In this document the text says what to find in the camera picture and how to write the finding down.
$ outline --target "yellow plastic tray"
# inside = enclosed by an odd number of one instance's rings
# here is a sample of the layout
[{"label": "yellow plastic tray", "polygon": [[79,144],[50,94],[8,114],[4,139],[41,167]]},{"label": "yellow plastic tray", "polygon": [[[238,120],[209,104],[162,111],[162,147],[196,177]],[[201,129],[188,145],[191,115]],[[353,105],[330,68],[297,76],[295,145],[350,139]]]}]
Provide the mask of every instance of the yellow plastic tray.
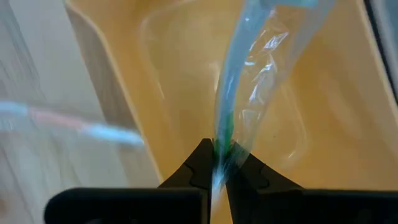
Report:
[{"label": "yellow plastic tray", "polygon": [[[68,2],[84,58],[94,38],[105,52],[86,60],[89,71],[108,64],[163,178],[213,137],[218,74],[242,3],[232,2]],[[340,0],[275,93],[253,154],[304,187],[398,189],[397,118],[364,4]]]}]

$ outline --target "black tool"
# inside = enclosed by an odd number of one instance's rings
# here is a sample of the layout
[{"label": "black tool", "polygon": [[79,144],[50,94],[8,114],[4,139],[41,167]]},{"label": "black tool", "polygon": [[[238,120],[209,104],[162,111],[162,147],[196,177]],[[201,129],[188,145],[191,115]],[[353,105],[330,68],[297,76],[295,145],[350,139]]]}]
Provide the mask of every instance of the black tool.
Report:
[{"label": "black tool", "polygon": [[[209,223],[216,162],[211,139],[203,139],[158,188],[67,190],[49,201],[45,222]],[[304,189],[252,154],[226,188],[235,224],[398,223],[398,192]]]}]

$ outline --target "plastic bag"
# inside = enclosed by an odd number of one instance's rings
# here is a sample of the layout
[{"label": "plastic bag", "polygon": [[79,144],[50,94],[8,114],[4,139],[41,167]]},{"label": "plastic bag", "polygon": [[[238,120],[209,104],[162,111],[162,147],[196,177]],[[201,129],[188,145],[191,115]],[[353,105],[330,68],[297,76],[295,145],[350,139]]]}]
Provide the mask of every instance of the plastic bag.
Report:
[{"label": "plastic bag", "polygon": [[[245,1],[218,83],[215,190],[232,167],[239,167],[247,158],[273,91],[289,74],[333,3]],[[234,142],[240,147],[233,147]]]}]

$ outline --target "wooden surface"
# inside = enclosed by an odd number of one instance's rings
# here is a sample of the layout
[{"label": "wooden surface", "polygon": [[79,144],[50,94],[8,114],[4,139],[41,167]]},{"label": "wooden surface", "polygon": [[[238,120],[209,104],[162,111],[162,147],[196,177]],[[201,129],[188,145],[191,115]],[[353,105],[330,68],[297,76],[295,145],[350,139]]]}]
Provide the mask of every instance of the wooden surface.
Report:
[{"label": "wooden surface", "polygon": [[[103,56],[101,49],[89,50]],[[0,101],[136,128],[123,94],[112,83],[112,70],[106,62],[93,61],[104,58],[84,60],[85,53],[61,1],[0,0]],[[95,69],[93,63],[103,66]],[[42,223],[47,200],[70,187],[159,184],[144,148],[58,133],[15,118],[0,114],[1,224]],[[14,122],[22,126],[4,132]]]}]

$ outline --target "plastic wrap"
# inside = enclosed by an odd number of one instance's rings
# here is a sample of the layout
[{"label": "plastic wrap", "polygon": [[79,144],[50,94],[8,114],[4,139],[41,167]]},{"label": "plastic wrap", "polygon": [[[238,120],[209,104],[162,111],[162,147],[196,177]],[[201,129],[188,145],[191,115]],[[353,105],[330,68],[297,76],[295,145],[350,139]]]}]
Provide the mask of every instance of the plastic wrap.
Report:
[{"label": "plastic wrap", "polygon": [[[246,0],[218,82],[214,187],[252,149],[273,91],[289,74],[332,0]],[[244,150],[233,148],[234,142]]]}]

